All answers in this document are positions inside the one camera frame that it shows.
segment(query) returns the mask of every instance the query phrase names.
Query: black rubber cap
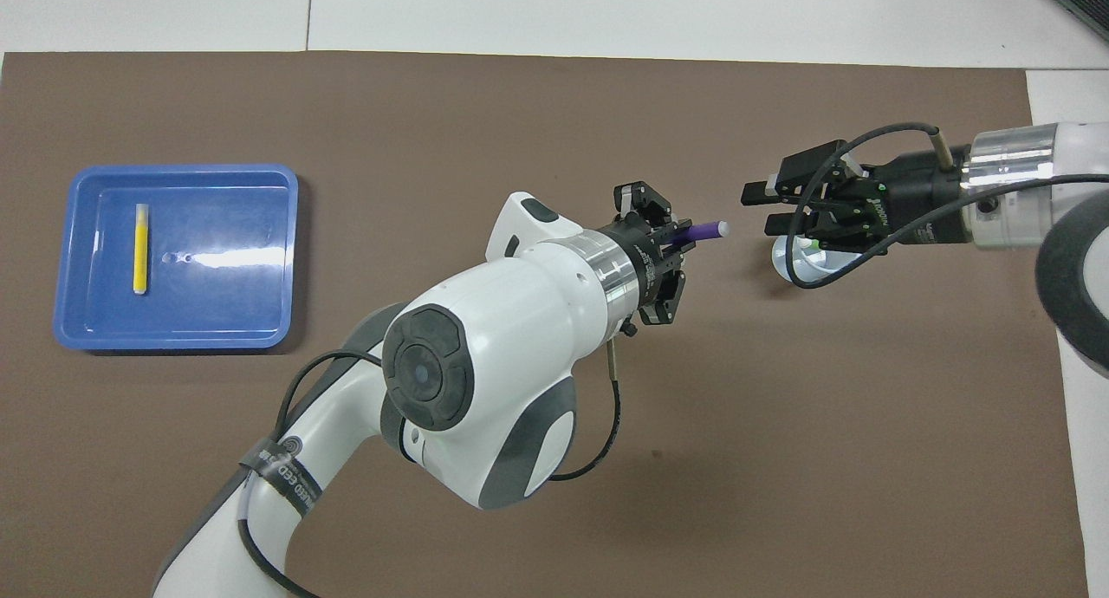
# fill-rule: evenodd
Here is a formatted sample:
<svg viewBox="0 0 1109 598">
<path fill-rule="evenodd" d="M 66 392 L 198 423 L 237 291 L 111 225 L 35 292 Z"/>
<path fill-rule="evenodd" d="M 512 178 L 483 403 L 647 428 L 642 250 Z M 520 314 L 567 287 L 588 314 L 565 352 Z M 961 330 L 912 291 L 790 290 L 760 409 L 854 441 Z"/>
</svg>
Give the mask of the black rubber cap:
<svg viewBox="0 0 1109 598">
<path fill-rule="evenodd" d="M 1109 192 L 1074 207 L 1044 239 L 1036 259 L 1036 290 L 1044 310 L 1075 351 L 1109 369 L 1109 318 L 1086 287 L 1086 255 L 1109 230 Z M 1109 271 L 1109 266 L 1100 267 Z"/>
<path fill-rule="evenodd" d="M 522 200 L 520 204 L 523 206 L 525 211 L 528 211 L 528 214 L 535 217 L 535 220 L 541 220 L 543 223 L 551 223 L 554 222 L 554 220 L 558 220 L 558 212 L 545 206 L 539 200 L 529 197 L 527 200 Z"/>
<path fill-rule="evenodd" d="M 444 306 L 420 306 L 393 322 L 381 369 L 389 399 L 417 427 L 446 430 L 470 407 L 474 365 L 466 333 Z"/>
</svg>

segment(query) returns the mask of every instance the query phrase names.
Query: white floor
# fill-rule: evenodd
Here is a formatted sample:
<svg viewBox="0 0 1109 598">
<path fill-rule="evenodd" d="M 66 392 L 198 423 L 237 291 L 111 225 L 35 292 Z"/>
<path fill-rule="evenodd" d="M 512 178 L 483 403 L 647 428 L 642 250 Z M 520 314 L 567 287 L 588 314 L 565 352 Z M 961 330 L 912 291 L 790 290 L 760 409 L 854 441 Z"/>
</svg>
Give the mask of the white floor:
<svg viewBox="0 0 1109 598">
<path fill-rule="evenodd" d="M 1046 69 L 1036 123 L 1109 121 L 1109 42 L 1051 0 L 0 0 L 3 52 L 405 50 Z M 1090 596 L 1109 597 L 1109 382 L 1062 345 Z"/>
</svg>

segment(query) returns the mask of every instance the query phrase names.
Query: brown mat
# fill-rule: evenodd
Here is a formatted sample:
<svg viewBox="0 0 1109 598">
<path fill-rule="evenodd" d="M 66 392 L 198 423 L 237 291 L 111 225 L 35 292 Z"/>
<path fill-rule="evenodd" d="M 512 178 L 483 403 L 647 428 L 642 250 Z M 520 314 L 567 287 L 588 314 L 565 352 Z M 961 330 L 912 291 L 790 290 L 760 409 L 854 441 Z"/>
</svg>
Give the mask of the brown mat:
<svg viewBox="0 0 1109 598">
<path fill-rule="evenodd" d="M 1059 363 L 1030 252 L 895 247 L 824 291 L 773 273 L 740 184 L 891 121 L 1027 124 L 1021 72 L 405 53 L 9 53 L 0 88 L 0 592 L 143 596 L 368 311 L 482 260 L 503 199 L 586 226 L 648 180 L 731 220 L 674 326 L 620 344 L 597 472 L 479 513 L 375 440 L 293 540 L 324 596 L 1085 596 Z M 923 136 L 886 140 L 869 162 Z M 111 357 L 50 333 L 88 164 L 282 162 L 302 179 L 277 354 Z M 569 465 L 610 415 L 580 365 Z"/>
</svg>

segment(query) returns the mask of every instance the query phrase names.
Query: blue tray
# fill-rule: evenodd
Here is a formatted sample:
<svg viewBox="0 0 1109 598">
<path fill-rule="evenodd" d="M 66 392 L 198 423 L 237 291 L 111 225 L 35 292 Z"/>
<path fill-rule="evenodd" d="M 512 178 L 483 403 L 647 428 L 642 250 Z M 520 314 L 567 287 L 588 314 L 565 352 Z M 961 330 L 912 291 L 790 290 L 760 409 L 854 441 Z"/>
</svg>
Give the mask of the blue tray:
<svg viewBox="0 0 1109 598">
<path fill-rule="evenodd" d="M 54 336 L 91 351 L 276 345 L 292 318 L 296 201 L 284 164 L 84 169 L 70 187 Z M 143 295 L 135 204 L 150 204 Z"/>
</svg>

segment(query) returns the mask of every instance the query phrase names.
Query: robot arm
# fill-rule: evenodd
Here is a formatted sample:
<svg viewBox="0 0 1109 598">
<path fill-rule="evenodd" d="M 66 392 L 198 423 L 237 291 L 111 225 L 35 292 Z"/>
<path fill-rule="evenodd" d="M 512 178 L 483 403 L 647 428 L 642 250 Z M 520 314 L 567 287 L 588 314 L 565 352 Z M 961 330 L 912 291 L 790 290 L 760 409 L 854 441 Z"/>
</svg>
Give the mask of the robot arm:
<svg viewBox="0 0 1109 598">
<path fill-rule="evenodd" d="M 741 203 L 749 206 L 797 206 L 803 190 L 816 186 L 800 227 L 790 232 L 794 214 L 766 220 L 765 233 L 777 236 L 780 274 L 823 285 L 865 261 L 859 254 L 885 253 L 892 235 L 905 244 L 1040 246 L 1036 274 L 1045 310 L 1091 364 L 1102 373 L 1109 367 L 1109 234 L 1102 235 L 1109 191 L 1098 182 L 1054 184 L 1109 174 L 1109 124 L 979 133 L 973 144 L 950 149 L 949 164 L 943 146 L 887 164 L 859 164 L 847 153 L 827 166 L 845 144 L 831 141 L 787 156 L 769 182 L 745 184 Z M 826 175 L 814 179 L 821 171 Z M 962 210 L 923 219 L 954 204 Z M 795 244 L 787 245 L 788 235 Z"/>
<path fill-rule="evenodd" d="M 277 566 L 302 516 L 373 436 L 480 509 L 535 494 L 573 437 L 574 362 L 633 334 L 635 311 L 643 324 L 672 323 L 684 254 L 726 234 L 672 219 L 642 182 L 618 186 L 614 201 L 612 223 L 584 230 L 516 192 L 488 262 L 365 318 L 344 344 L 349 357 L 243 458 L 154 596 L 309 596 Z"/>
</svg>

